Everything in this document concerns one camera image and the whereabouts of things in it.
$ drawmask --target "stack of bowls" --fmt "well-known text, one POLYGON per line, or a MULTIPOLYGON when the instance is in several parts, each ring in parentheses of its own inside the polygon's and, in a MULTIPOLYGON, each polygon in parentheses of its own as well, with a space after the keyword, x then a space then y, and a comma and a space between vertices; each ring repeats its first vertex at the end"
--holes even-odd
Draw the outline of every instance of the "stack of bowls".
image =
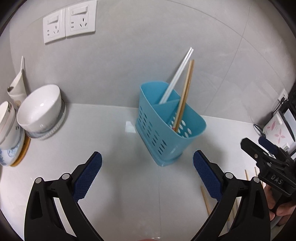
POLYGON ((21 104, 17 122, 29 137, 42 136, 57 122, 62 99, 57 85, 45 85, 32 92, 21 104))
POLYGON ((8 101, 3 102, 0 105, 0 149, 15 147, 20 139, 20 131, 14 107, 8 101))

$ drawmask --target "tiled wall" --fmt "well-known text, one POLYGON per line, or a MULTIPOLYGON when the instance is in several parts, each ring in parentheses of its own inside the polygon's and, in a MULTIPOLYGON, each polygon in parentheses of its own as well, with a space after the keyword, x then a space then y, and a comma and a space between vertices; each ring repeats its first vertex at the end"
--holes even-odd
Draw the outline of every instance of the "tiled wall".
POLYGON ((29 91, 55 83, 67 102, 137 107, 139 86, 170 81, 193 47, 188 104, 252 123, 294 83, 296 39, 268 0, 99 0, 94 34, 45 45, 42 17, 74 2, 27 0, 16 12, 0 38, 1 101, 22 55, 29 91))

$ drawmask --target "blue plastic utensil holder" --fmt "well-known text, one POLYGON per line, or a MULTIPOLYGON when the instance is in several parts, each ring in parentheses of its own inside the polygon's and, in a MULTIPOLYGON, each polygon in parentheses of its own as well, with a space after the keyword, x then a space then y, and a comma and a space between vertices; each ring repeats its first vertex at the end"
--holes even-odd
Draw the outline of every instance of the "blue plastic utensil holder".
POLYGON ((163 81, 141 85, 136 128, 159 166, 175 162, 185 148, 206 128, 204 119, 186 104, 178 133, 173 131, 180 96, 173 90, 167 102, 159 104, 168 87, 163 81))

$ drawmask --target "light switch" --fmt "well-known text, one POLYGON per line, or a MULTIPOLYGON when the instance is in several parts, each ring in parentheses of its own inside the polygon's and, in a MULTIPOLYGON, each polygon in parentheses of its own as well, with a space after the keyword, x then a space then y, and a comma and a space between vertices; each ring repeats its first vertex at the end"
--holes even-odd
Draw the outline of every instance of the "light switch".
POLYGON ((66 36, 95 32, 96 3, 92 0, 66 8, 66 36))
POLYGON ((65 9, 60 9, 43 18, 44 43, 61 39, 65 36, 65 9))

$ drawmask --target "finger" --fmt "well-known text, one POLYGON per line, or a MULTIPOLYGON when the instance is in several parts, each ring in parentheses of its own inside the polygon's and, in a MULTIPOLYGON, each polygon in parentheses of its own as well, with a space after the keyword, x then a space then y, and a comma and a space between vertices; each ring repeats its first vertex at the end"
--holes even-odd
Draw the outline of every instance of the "finger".
POLYGON ((266 185, 264 188, 264 193, 266 196, 268 208, 273 209, 276 204, 276 201, 274 200, 274 198, 272 196, 271 186, 266 185))
POLYGON ((278 216, 285 216, 285 215, 291 215, 294 212, 295 209, 295 202, 286 202, 278 207, 276 210, 276 215, 278 216))
POLYGON ((272 211, 269 211, 269 218, 270 218, 270 221, 274 219, 276 215, 272 212, 272 211))
POLYGON ((286 216, 283 216, 281 218, 281 220, 277 223, 278 226, 282 226, 284 225, 288 220, 289 218, 291 217, 291 215, 286 215, 286 216))

